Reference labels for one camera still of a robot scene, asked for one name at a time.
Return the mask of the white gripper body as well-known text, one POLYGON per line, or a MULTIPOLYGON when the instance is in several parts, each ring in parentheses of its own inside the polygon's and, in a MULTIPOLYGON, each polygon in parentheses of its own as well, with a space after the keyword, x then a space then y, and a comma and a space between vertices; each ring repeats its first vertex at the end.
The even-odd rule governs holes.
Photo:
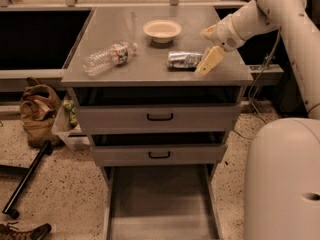
POLYGON ((231 52, 241 47, 245 41, 237 34, 232 20, 224 18, 213 31, 213 43, 221 46, 226 52, 231 52))

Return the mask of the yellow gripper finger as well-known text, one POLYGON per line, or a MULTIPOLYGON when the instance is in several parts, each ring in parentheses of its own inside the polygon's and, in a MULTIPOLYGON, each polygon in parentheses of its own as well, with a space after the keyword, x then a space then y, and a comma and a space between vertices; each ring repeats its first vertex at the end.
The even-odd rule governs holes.
POLYGON ((200 35, 207 40, 215 42, 216 41, 216 25, 211 25, 210 27, 203 29, 200 32, 200 35))
POLYGON ((207 48, 201 61, 196 67, 194 75, 196 77, 206 76, 214 67, 216 67, 225 57, 225 51, 220 46, 207 48))

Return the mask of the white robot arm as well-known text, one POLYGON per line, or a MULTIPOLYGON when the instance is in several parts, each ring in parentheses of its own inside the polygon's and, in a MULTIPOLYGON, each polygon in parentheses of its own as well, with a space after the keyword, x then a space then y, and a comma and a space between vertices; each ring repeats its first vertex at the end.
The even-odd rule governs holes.
POLYGON ((196 73, 274 29, 281 35, 306 118, 281 118, 251 141, 245 170, 244 240, 320 240, 320 31, 307 0, 251 0, 201 31, 214 46, 196 73))

